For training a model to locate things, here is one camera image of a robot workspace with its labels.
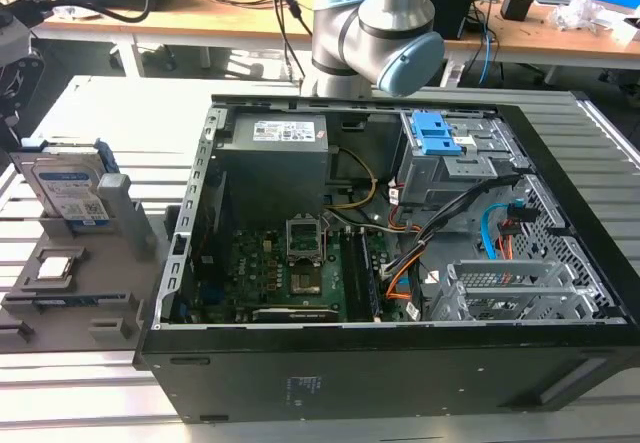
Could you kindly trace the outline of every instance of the open computer chassis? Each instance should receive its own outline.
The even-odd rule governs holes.
[[[431,313],[424,311],[431,319],[417,321],[261,325],[238,317],[231,324],[180,320],[174,297],[188,291],[194,279],[192,259],[202,241],[198,222],[204,218],[198,203],[206,191],[207,169],[215,162],[210,158],[216,133],[225,131],[231,119],[243,111],[399,117],[414,110],[436,110],[458,123],[480,119],[497,125],[510,164],[520,168],[529,185],[522,195],[542,215],[527,235],[516,238],[516,254],[526,259],[532,244],[553,246],[546,251],[577,268],[578,275],[572,277],[577,284],[588,281],[583,290],[597,305],[597,315],[581,320],[580,311],[576,319],[558,313],[552,321],[544,314],[537,319],[483,320],[478,313],[471,318],[452,309],[461,300],[450,298],[447,311],[435,315],[432,307]],[[188,185],[139,347],[186,423],[556,410],[634,365],[640,343],[640,278],[517,107],[214,97]],[[259,196],[256,201],[259,207]],[[222,217],[217,219],[222,221],[216,224],[224,224]],[[487,270],[474,268],[472,262],[448,263],[441,279],[453,281],[451,291],[459,286],[456,278],[464,284],[487,276],[478,275]],[[513,281],[519,271],[526,273],[523,268],[502,267],[491,277],[495,282],[506,274]],[[486,298],[474,301],[487,303]]]

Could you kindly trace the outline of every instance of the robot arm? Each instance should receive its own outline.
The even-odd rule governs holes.
[[[26,107],[44,71],[44,61],[31,47],[31,28],[51,15],[36,0],[0,5],[0,149],[20,147],[19,112]]]
[[[371,83],[394,96],[420,89],[444,57],[429,0],[315,0],[313,74],[306,96],[368,96]]]

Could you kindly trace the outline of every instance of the green circuit board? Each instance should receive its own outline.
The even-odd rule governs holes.
[[[290,263],[284,231],[237,231],[224,283],[201,282],[199,306],[207,323],[246,323],[260,308],[325,309],[346,322],[347,302],[341,261],[340,232],[326,232],[322,264]],[[374,270],[387,256],[382,234],[368,237]],[[303,242],[306,248],[310,243]]]

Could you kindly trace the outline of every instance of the aluminum extrusion table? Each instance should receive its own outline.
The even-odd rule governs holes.
[[[109,142],[150,213],[179,202],[211,94],[294,95],[288,84],[75,77],[36,131]],[[640,155],[587,100],[566,92],[430,89],[429,100],[518,105],[640,270]],[[0,294],[41,234],[31,189],[0,177]],[[132,352],[0,355],[0,439],[139,441],[640,441],[640,371],[556,413],[185,426]]]

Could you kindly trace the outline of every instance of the black computer case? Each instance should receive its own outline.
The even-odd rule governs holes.
[[[269,111],[274,102],[289,109],[302,102],[236,100],[260,111]],[[205,126],[202,148],[216,118],[234,111],[233,101],[218,103],[218,109],[214,105],[210,110],[211,126]],[[332,105],[351,105],[355,111],[393,108],[392,103],[376,106],[368,101],[305,104],[318,111]],[[501,105],[428,106],[459,114],[486,110],[508,122],[570,222],[567,232],[587,249],[594,268],[611,285],[614,300],[625,308],[627,324],[302,329],[248,329],[239,324],[184,330],[156,325],[149,328],[139,352],[184,422],[550,411],[637,363],[640,278],[522,112]],[[425,105],[403,100],[398,108],[417,107]],[[602,311],[620,315],[615,307]]]

